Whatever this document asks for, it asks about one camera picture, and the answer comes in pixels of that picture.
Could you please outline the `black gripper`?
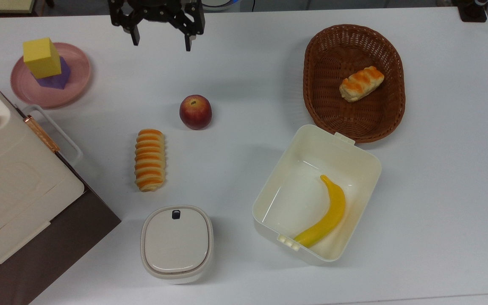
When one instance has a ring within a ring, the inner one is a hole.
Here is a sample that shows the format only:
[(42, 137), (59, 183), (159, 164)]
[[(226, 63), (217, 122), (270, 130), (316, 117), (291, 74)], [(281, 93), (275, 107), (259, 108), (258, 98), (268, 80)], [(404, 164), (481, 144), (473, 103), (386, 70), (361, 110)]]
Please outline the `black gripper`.
[(112, 25), (129, 33), (134, 46), (140, 41), (137, 25), (142, 19), (173, 17), (175, 27), (184, 35), (187, 52), (191, 51), (192, 41), (205, 31), (205, 15), (199, 0), (109, 0), (108, 7)]

